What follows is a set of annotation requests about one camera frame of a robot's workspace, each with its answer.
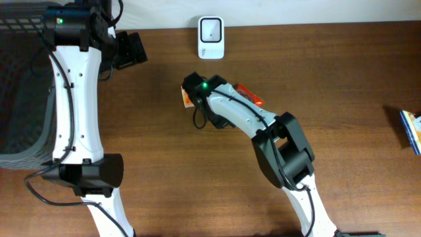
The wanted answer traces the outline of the orange tissue pack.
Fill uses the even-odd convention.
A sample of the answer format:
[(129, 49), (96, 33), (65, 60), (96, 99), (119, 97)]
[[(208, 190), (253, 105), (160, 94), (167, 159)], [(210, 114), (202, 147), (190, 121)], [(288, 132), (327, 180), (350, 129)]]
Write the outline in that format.
[(191, 102), (187, 92), (183, 89), (183, 87), (180, 87), (181, 89), (181, 93), (182, 93), (182, 99), (183, 99), (183, 103), (184, 103), (184, 107), (185, 108), (190, 108), (190, 107), (194, 107), (194, 104)]

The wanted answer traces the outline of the red Hacks candy bag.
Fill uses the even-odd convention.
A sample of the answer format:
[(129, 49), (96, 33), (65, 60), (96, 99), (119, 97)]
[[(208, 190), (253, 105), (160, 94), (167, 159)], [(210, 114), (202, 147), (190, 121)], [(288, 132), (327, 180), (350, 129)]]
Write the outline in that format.
[(262, 107), (264, 105), (264, 101), (257, 95), (253, 94), (250, 90), (248, 90), (243, 84), (235, 84), (233, 88), (237, 93), (248, 99), (250, 102), (254, 103), (256, 106)]

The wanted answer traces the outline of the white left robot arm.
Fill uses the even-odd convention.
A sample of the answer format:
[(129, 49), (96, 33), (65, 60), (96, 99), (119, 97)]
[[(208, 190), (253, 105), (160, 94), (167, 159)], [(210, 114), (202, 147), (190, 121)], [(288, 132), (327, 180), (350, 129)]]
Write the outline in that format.
[(72, 189), (101, 236), (134, 236), (120, 185), (124, 162), (105, 153), (98, 119), (101, 74), (147, 60), (138, 34), (115, 32), (110, 1), (74, 1), (49, 7), (41, 18), (41, 40), (55, 80), (56, 138), (45, 180)]

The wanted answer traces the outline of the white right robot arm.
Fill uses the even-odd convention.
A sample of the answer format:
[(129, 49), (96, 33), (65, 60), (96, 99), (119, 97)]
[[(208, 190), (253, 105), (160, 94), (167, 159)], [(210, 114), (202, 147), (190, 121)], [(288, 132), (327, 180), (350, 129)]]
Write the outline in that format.
[(303, 236), (338, 236), (316, 187), (313, 150), (291, 113), (277, 115), (259, 107), (219, 75), (205, 78), (193, 72), (182, 88), (206, 122), (217, 129), (238, 128), (250, 138), (260, 170), (285, 192)]

